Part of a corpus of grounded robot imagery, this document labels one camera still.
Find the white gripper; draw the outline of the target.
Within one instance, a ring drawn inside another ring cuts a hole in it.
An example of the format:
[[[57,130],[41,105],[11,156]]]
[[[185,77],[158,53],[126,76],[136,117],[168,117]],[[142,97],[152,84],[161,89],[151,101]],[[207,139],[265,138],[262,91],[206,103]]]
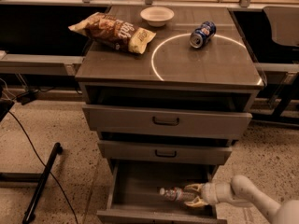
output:
[[[229,183],[195,183],[184,187],[185,191],[195,192],[202,196],[184,204],[191,208],[200,208],[206,204],[216,205],[218,203],[229,203],[233,199],[231,185]]]

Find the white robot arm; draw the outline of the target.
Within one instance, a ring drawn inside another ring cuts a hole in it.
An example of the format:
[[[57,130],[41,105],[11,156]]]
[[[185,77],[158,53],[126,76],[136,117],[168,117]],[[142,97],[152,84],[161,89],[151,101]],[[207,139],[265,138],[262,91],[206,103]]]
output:
[[[290,200],[280,204],[260,191],[251,180],[243,175],[235,175],[229,183],[190,184],[186,191],[198,193],[189,207],[202,207],[228,203],[243,207],[253,205],[270,224],[299,224],[299,201]]]

